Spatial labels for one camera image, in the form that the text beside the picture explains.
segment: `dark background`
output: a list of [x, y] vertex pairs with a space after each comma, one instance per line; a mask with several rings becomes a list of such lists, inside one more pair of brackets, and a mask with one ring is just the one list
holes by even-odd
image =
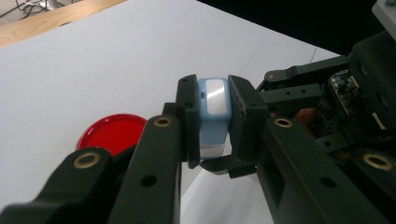
[[200, 0], [312, 45], [348, 55], [353, 45], [384, 30], [372, 12], [375, 0]]

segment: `circuit board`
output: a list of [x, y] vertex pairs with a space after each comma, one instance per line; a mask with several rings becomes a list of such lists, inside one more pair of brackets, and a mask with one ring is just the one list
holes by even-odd
[[347, 115], [371, 111], [371, 107], [361, 92], [359, 84], [347, 70], [332, 75], [330, 84]]

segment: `red lid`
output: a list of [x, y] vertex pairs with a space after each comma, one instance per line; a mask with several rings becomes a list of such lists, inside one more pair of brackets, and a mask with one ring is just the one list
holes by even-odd
[[84, 132], [77, 150], [103, 147], [116, 156], [139, 141], [146, 120], [132, 114], [115, 114], [99, 119]]

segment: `blue object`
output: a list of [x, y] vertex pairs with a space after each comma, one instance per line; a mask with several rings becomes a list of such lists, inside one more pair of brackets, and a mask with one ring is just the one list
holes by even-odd
[[226, 78], [198, 80], [200, 92], [200, 146], [201, 158], [222, 155], [232, 118], [231, 96]]

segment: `wire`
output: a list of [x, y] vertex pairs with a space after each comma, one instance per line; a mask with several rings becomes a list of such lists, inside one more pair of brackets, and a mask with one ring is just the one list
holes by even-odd
[[17, 8], [18, 8], [18, 6], [16, 6], [16, 7], [10, 9], [9, 11], [7, 11], [7, 12], [4, 13], [3, 15], [1, 15], [0, 18], [5, 17], [6, 15], [8, 15], [8, 14], [11, 13], [11, 12], [13, 12], [13, 11], [14, 11], [15, 9], [17, 9]]
[[[42, 0], [39, 0], [39, 1], [36, 1], [36, 2], [33, 2], [33, 3], [29, 3], [30, 0], [23, 1], [22, 4], [24, 3], [24, 4], [28, 5], [28, 6], [25, 6], [23, 8], [21, 8], [22, 4], [19, 4], [18, 0], [15, 0], [15, 2], [17, 3], [17, 8], [20, 11], [23, 11], [26, 14], [26, 16], [21, 18], [21, 20], [28, 18], [32, 14], [36, 14], [36, 13], [42, 12], [43, 10], [47, 9], [47, 0], [45, 0], [46, 4], [43, 7], [40, 5]], [[38, 10], [38, 11], [33, 11], [33, 9], [35, 7], [40, 7], [41, 9]]]

